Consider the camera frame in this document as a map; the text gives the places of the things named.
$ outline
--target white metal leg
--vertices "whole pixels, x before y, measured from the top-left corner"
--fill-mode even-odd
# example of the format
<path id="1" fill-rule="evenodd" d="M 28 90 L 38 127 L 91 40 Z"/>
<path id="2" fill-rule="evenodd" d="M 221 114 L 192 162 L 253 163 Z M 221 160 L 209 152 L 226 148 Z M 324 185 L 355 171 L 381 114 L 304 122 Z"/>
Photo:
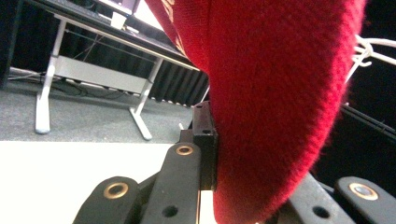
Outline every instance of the white metal leg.
<path id="1" fill-rule="evenodd" d="M 37 94 L 36 108 L 35 108 L 35 132 L 36 133 L 49 133 L 50 132 L 50 107 L 49 95 L 52 78 L 55 74 L 56 59 L 59 55 L 59 50 L 64 38 L 64 29 L 66 22 L 61 21 L 56 35 L 55 44 L 53 46 L 52 55 L 49 59 L 49 66 L 47 68 L 46 79 L 41 92 Z"/>
<path id="2" fill-rule="evenodd" d="M 151 72 L 149 73 L 148 81 L 146 82 L 146 85 L 140 94 L 139 104 L 137 105 L 136 108 L 134 107 L 129 108 L 129 111 L 131 112 L 132 117 L 134 118 L 134 122 L 137 125 L 137 128 L 140 130 L 140 132 L 143 135 L 143 138 L 146 140 L 151 140 L 152 136 L 145 122 L 142 120 L 140 114 L 142 112 L 143 106 L 145 105 L 149 97 L 149 92 L 151 90 L 152 84 L 154 83 L 155 77 L 157 76 L 162 63 L 163 63 L 162 58 L 157 58 L 155 60 L 154 66 L 151 68 Z"/>

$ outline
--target red cloth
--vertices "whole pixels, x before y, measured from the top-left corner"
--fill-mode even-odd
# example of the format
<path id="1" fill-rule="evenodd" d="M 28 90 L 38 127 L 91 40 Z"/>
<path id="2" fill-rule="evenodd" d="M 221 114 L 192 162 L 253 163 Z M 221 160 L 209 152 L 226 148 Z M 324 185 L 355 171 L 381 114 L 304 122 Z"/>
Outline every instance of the red cloth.
<path id="1" fill-rule="evenodd" d="M 345 91 L 364 0 L 147 0 L 209 74 L 220 224 L 263 221 L 318 157 Z"/>

